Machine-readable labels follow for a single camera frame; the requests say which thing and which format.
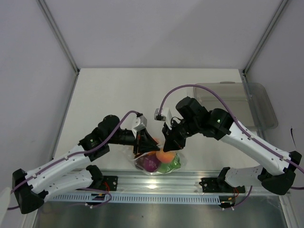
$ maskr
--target clear plastic bag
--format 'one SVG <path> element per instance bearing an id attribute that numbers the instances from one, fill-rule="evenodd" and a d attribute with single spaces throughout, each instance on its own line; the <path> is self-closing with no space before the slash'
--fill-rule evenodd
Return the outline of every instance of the clear plastic bag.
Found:
<path id="1" fill-rule="evenodd" d="M 158 144 L 160 151 L 151 151 L 134 156 L 133 148 L 126 147 L 122 153 L 135 166 L 147 175 L 171 173 L 185 165 L 185 158 L 180 152 L 163 152 L 163 144 Z"/>

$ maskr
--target metal floor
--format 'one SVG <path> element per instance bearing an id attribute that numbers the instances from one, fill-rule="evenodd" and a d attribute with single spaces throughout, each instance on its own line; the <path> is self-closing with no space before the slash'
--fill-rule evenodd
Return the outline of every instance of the metal floor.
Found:
<path id="1" fill-rule="evenodd" d="M 50 202 L 34 228 L 286 228 L 278 197 L 250 197 L 235 211 L 215 205 L 109 203 L 100 208 Z"/>

